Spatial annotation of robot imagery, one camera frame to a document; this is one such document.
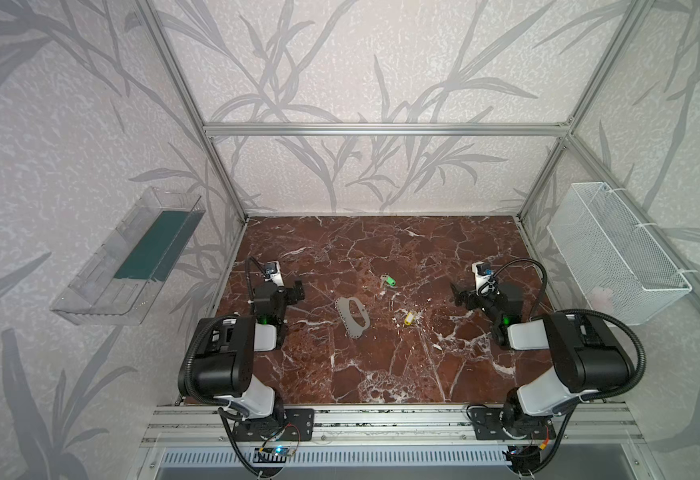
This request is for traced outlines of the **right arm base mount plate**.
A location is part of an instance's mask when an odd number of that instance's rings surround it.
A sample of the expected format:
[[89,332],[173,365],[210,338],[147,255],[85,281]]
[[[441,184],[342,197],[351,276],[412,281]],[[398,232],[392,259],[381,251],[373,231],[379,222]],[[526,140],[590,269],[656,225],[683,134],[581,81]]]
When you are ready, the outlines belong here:
[[466,408],[477,440],[543,442],[557,438],[551,417],[516,414],[505,407],[473,404]]

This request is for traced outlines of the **key with green tag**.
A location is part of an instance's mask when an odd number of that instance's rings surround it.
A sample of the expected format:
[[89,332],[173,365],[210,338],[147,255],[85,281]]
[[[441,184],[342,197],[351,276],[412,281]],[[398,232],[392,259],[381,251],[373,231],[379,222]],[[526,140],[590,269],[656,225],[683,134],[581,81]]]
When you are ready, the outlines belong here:
[[381,276],[382,282],[389,288],[396,288],[397,287],[397,281],[390,275],[382,275]]

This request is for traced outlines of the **small circuit board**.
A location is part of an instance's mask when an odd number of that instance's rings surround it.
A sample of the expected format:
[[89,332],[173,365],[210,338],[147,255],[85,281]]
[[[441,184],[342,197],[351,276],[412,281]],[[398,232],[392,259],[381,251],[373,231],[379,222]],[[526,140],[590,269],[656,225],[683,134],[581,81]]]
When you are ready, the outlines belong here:
[[548,445],[530,444],[527,446],[510,446],[504,453],[508,468],[514,474],[524,477],[532,477],[541,468],[545,450]]
[[283,464],[296,456],[299,450],[299,444],[264,444],[261,445],[255,452],[255,462]]

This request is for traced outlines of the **aluminium frame horizontal bar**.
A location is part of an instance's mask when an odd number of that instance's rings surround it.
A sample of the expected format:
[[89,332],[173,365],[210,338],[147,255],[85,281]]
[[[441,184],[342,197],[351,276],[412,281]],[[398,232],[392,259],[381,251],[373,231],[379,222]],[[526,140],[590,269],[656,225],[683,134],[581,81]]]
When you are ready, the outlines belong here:
[[541,136],[561,137],[565,123],[209,123],[208,137],[229,136]]

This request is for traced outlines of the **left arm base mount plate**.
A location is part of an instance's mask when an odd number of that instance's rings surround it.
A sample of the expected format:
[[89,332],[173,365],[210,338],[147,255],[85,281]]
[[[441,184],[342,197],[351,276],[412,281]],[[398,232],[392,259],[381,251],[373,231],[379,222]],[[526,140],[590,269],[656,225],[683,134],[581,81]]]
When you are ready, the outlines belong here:
[[282,413],[236,424],[233,435],[236,441],[244,442],[263,442],[273,437],[280,441],[309,441],[314,426],[314,409],[286,408]]

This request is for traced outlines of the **aluminium frame corner post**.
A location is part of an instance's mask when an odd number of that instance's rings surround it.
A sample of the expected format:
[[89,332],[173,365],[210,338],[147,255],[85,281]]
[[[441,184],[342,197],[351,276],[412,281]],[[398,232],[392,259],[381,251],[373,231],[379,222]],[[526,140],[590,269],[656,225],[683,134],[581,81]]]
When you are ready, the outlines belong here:
[[645,20],[646,15],[653,6],[654,1],[635,0],[630,1],[626,8],[623,19],[617,28],[612,40],[609,42],[601,60],[588,81],[580,99],[575,105],[569,120],[564,124],[565,130],[554,144],[554,148],[548,155],[544,167],[539,172],[533,186],[526,197],[516,219],[523,222],[531,210],[532,204],[540,195],[545,182],[552,174],[556,164],[560,160],[566,147],[566,141],[577,133],[578,128],[585,119],[585,116],[593,106],[597,95],[605,86],[606,81],[616,66],[619,57],[627,50],[630,42],[638,32]]
[[215,174],[221,181],[222,186],[231,200],[237,217],[243,223],[246,223],[248,220],[248,215],[245,212],[243,203],[234,188],[230,175],[225,169],[215,146],[205,133],[203,119],[192,98],[180,65],[173,55],[168,37],[162,28],[157,9],[153,6],[152,2],[148,0],[138,0],[136,4],[139,14],[141,15],[146,29],[149,32],[151,40],[157,48],[158,56],[164,65],[164,68],[166,69],[179,96],[182,106],[190,120],[192,131],[198,137],[202,150],[211,162]]

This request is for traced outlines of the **clear plastic wall tray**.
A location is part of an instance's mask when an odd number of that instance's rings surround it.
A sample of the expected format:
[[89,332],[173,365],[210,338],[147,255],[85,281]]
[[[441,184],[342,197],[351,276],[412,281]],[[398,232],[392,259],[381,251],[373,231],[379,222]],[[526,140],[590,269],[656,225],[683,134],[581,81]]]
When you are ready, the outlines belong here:
[[141,324],[205,213],[200,194],[147,188],[50,310],[78,326]]

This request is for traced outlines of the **small circuit board left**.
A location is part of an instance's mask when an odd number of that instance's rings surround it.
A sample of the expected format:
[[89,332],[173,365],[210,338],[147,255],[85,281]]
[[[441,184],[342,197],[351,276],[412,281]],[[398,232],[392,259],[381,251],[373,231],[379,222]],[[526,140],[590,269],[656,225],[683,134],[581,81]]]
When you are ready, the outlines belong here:
[[255,452],[255,462],[283,464],[296,456],[299,450],[299,444],[264,444],[261,445]]

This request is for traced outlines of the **aluminium frame corner post right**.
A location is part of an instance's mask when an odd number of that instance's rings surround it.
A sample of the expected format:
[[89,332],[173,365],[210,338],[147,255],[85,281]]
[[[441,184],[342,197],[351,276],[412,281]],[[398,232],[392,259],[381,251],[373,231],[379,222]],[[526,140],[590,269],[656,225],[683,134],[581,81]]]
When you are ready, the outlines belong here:
[[531,210],[532,204],[540,195],[545,182],[552,174],[556,164],[560,160],[566,147],[566,141],[577,133],[578,128],[585,119],[585,116],[593,106],[597,95],[605,86],[606,81],[616,66],[619,57],[627,50],[630,42],[638,32],[645,20],[646,15],[653,6],[654,1],[635,0],[630,1],[626,8],[623,19],[617,28],[612,40],[609,42],[601,60],[588,81],[580,99],[575,105],[569,120],[564,124],[565,130],[554,144],[554,148],[548,155],[544,167],[539,172],[533,186],[526,197],[516,219],[523,222]]

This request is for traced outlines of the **small circuit board right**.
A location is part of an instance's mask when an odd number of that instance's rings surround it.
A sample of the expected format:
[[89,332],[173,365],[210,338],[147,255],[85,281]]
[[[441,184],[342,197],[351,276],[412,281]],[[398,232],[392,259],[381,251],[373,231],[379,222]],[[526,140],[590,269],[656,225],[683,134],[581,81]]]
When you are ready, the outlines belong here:
[[510,446],[504,453],[508,468],[514,474],[524,477],[532,477],[541,468],[545,450],[548,445],[530,444],[527,446]]

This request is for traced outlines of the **aluminium mounting rail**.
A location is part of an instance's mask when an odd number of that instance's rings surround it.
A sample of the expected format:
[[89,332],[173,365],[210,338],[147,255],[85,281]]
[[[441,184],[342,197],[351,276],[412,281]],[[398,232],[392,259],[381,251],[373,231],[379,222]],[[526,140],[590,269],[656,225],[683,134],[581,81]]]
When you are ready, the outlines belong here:
[[[624,403],[591,403],[575,411],[565,431],[562,419],[519,439],[484,422],[488,410],[462,404],[321,404],[310,405],[312,417],[290,420],[283,433],[300,447],[371,445],[644,444],[632,412]],[[217,411],[212,407],[158,407],[142,436],[142,447],[227,446]]]

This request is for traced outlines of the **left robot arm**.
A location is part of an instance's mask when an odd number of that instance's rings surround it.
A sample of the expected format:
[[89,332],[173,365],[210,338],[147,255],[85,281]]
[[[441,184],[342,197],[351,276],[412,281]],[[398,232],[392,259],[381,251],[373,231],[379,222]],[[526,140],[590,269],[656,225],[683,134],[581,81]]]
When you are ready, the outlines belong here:
[[253,290],[251,313],[200,320],[179,369],[180,394],[219,407],[226,420],[282,428],[283,400],[254,375],[255,354],[283,346],[286,310],[304,299],[299,279],[291,286],[267,281]]

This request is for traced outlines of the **grey metal carabiner plate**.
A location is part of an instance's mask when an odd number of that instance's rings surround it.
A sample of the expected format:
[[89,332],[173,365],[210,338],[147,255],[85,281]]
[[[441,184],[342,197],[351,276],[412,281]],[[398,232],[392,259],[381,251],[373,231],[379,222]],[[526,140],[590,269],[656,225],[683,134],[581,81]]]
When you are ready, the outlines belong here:
[[352,339],[360,338],[370,328],[369,313],[357,297],[340,297],[335,301],[335,308]]

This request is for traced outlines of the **aluminium frame corner post left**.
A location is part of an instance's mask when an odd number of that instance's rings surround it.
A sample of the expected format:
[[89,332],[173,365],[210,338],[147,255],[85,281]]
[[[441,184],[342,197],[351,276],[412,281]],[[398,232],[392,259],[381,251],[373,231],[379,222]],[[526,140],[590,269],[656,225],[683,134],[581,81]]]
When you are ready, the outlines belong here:
[[138,0],[136,4],[139,14],[141,15],[146,29],[149,32],[151,40],[157,48],[158,56],[164,65],[164,68],[166,69],[179,96],[182,106],[190,120],[192,131],[198,137],[202,150],[211,162],[215,174],[221,181],[222,186],[231,200],[237,217],[243,223],[246,223],[248,220],[248,215],[245,212],[243,203],[234,188],[230,175],[225,169],[215,146],[205,133],[203,119],[192,98],[180,65],[173,55],[168,37],[162,28],[157,9],[153,6],[152,2],[148,0]]

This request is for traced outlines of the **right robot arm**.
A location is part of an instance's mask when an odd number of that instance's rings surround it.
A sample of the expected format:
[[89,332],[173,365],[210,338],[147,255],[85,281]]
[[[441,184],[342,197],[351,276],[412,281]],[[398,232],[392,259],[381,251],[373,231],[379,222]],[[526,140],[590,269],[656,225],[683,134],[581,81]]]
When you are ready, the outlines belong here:
[[635,388],[647,369],[645,348],[626,324],[589,309],[566,309],[524,322],[523,293],[514,284],[495,289],[451,286],[454,302],[479,310],[491,321],[495,343],[512,351],[546,350],[552,366],[535,380],[512,389],[501,409],[493,408],[477,425],[509,438],[525,439],[570,414],[582,403],[621,396]]

